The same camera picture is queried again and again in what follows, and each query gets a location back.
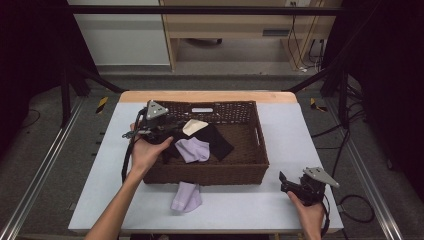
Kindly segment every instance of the gray floor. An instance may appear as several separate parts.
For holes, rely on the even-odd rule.
[[[249,49],[260,50],[251,53]],[[307,73],[291,71],[278,41],[226,39],[222,45],[218,46],[205,41],[183,42],[179,53],[179,63],[173,73],[163,72],[163,70],[152,72],[149,69],[123,76],[122,69],[118,70],[104,72],[104,77],[120,87],[131,90],[281,90],[293,86],[313,73],[313,69]],[[71,130],[66,144],[29,211],[20,229],[21,235],[76,236],[75,233],[67,230],[72,216],[72,204],[78,201],[100,146],[102,133],[107,128],[119,98],[118,94],[91,81],[89,83],[92,92],[89,97],[83,99],[82,110],[75,127]],[[317,91],[319,85],[320,83],[317,83],[297,94],[311,135],[337,125],[331,112],[310,108],[311,97],[317,100],[318,106],[333,103],[337,98],[321,98]],[[95,114],[100,98],[103,96],[109,96],[106,107],[101,114]],[[41,113],[40,119],[20,131],[14,139],[13,147],[0,162],[0,226],[5,226],[12,216],[59,131],[61,121],[59,88],[33,98],[31,108]],[[352,109],[352,113],[360,110],[361,107],[356,106]],[[23,125],[36,118],[36,112],[29,112],[28,119]],[[313,139],[327,171],[333,168],[337,149],[324,148],[340,146],[342,142],[340,131],[339,129]],[[360,153],[403,238],[424,239],[423,203],[401,172],[387,168],[385,155],[380,150],[372,129],[363,121],[363,118],[352,122],[350,141]],[[367,197],[347,148],[342,151],[335,178],[341,184],[340,189],[334,190],[336,201],[340,201],[348,194]],[[356,218],[364,219],[370,214],[369,208],[356,199],[346,200],[344,207]],[[386,239],[382,223],[378,219],[368,224],[357,223],[344,215],[342,219],[350,239]],[[281,239],[295,238],[297,239],[295,236],[281,237]],[[328,235],[326,238],[343,239],[344,237],[339,232]]]

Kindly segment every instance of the black curtain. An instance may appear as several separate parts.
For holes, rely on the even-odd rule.
[[[66,0],[2,0],[0,7],[0,156],[4,154],[28,113],[30,99],[60,86],[65,68],[77,94],[89,88],[72,71],[79,65],[98,74],[72,14],[42,11],[68,5]]]
[[[355,8],[367,2],[344,0],[343,5]],[[336,18],[324,67],[355,26],[355,18]],[[387,157],[424,201],[424,1],[382,0],[357,40],[346,69],[362,87],[366,113]]]

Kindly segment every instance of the black wire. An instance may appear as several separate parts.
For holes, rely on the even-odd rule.
[[[295,19],[296,17],[295,16],[293,16],[293,23],[292,23],[292,27],[291,27],[291,30],[293,31],[293,28],[294,28],[294,19]],[[294,62],[294,65],[296,66],[296,68],[297,69],[300,69],[299,68],[299,66],[297,65],[297,63],[296,63],[296,60],[294,59],[294,55],[293,55],[293,53],[292,53],[292,51],[291,51],[291,48],[290,48],[290,37],[291,37],[291,32],[290,32],[290,34],[289,34],[289,38],[288,38],[288,40],[287,40],[287,48],[289,49],[289,52],[290,52],[290,55],[292,56],[292,59],[293,59],[293,62]]]
[[[138,125],[140,124],[140,117],[141,117],[142,114],[144,114],[144,110],[145,109],[142,109],[138,112],[137,117],[136,117],[135,122],[134,122],[133,135],[131,137],[130,143],[128,144],[127,151],[125,152],[124,163],[122,165],[122,170],[121,170],[122,183],[124,183],[125,179],[127,178],[128,163],[129,163],[129,159],[130,159],[131,153],[132,153],[133,148],[134,148],[134,144],[140,139],[139,138],[136,141],[135,137],[137,136],[137,132],[139,130]]]
[[[29,126],[32,126],[32,125],[33,125],[34,123],[36,123],[36,122],[40,119],[40,117],[41,117],[41,113],[40,113],[39,111],[35,110],[35,109],[29,109],[28,111],[36,112],[36,113],[37,113],[37,118],[36,118],[34,121],[32,121],[31,123],[29,123],[29,124],[27,124],[27,125],[25,125],[25,126],[22,126],[22,127],[21,127],[21,129],[23,129],[23,128],[27,128],[27,127],[29,127]]]
[[[334,174],[336,173],[337,165],[339,164],[340,155],[342,154],[343,147],[347,143],[347,140],[349,139],[349,136],[350,136],[350,130],[347,129],[346,132],[345,132],[345,136],[343,137],[342,144],[340,145],[340,149],[337,152],[336,161],[335,161],[334,166],[333,166],[333,171],[331,172],[331,177],[332,178],[334,178]]]
[[[324,201],[321,202],[321,205],[324,209],[324,213],[325,213],[325,222],[324,222],[324,227],[321,229],[321,237],[324,237],[324,235],[327,233],[328,228],[330,227],[330,202],[328,201],[327,196],[324,194],[325,200],[327,200],[327,206],[328,206],[328,210],[325,207]]]
[[[318,147],[318,148],[315,148],[315,149],[321,149],[321,150],[334,150],[334,149],[339,149],[340,147],[325,147],[325,148],[321,148],[321,147]]]
[[[342,233],[343,233],[343,236],[345,237],[345,239],[346,239],[346,240],[349,240],[349,238],[347,237],[347,234],[346,234],[346,232],[345,232],[344,228],[342,228]]]
[[[353,106],[358,105],[358,104],[362,104],[362,102],[355,102],[355,103],[351,104],[351,105],[347,108],[347,109],[348,109],[348,111],[350,111],[350,110],[351,110],[351,108],[352,108]],[[357,120],[357,118],[356,118],[356,117],[361,117],[361,114],[362,114],[362,113],[365,113],[365,111],[364,111],[364,110],[359,110],[358,112],[356,112],[355,114],[353,114],[352,116],[350,116],[350,117],[349,117],[349,123],[352,123],[352,122],[354,122],[355,120]],[[323,131],[323,132],[321,132],[321,133],[317,133],[317,134],[311,135],[311,138],[320,137],[320,136],[325,135],[325,134],[327,134],[327,133],[333,132],[333,131],[337,130],[339,127],[341,127],[341,126],[342,126],[342,124],[340,123],[340,124],[338,124],[338,125],[336,125],[336,126],[334,126],[334,127],[330,128],[330,129],[327,129],[327,130],[325,130],[325,131]]]
[[[354,218],[350,214],[348,214],[346,211],[343,211],[342,213],[346,217],[350,218],[351,220],[353,220],[355,222],[359,222],[359,223],[370,223],[370,222],[372,222],[375,218],[375,211],[374,211],[374,208],[372,207],[371,203],[368,201],[368,199],[366,199],[362,196],[356,195],[356,194],[349,194],[349,195],[346,195],[345,197],[343,197],[342,200],[340,200],[339,205],[343,205],[343,203],[346,199],[352,198],[352,197],[362,199],[368,205],[368,207],[371,209],[371,217],[364,220],[364,219]]]
[[[297,41],[297,37],[296,37],[296,31],[294,30],[294,25],[295,25],[295,21],[296,21],[296,15],[293,15],[293,21],[292,21],[292,27],[291,27],[291,32],[290,32],[290,35],[289,35],[289,41],[288,41],[288,47],[289,47],[289,50],[290,50],[290,36],[291,36],[291,34],[293,33],[293,36],[294,36],[294,40],[295,40],[295,42],[296,42],[296,46],[297,46],[297,51],[299,52],[299,59],[300,59],[300,62],[303,64],[303,65],[305,65],[305,68],[311,68],[311,67],[314,67],[314,66],[309,66],[309,65],[307,65],[307,64],[305,64],[304,62],[303,62],[303,59],[301,58],[301,55],[302,55],[302,52],[300,51],[300,47],[299,47],[299,42]]]

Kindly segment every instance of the wicker basket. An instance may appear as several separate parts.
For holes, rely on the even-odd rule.
[[[206,162],[186,163],[179,157],[165,164],[159,157],[144,177],[146,184],[180,181],[203,186],[262,183],[269,162],[254,101],[156,102],[168,108],[176,120],[197,119],[214,124],[234,150],[222,161],[211,154]],[[196,112],[199,109],[211,112]]]

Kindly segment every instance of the white table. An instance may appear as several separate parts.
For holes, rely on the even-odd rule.
[[[322,167],[299,104],[291,93],[271,92],[127,92],[116,106],[69,229],[87,232],[121,186],[128,140],[123,133],[147,100],[256,100],[270,166],[261,185],[201,187],[203,204],[190,213],[170,209],[177,184],[141,183],[122,226],[124,233],[294,233],[297,213],[280,191],[282,171],[299,182],[306,167]],[[329,233],[343,228],[334,197]]]

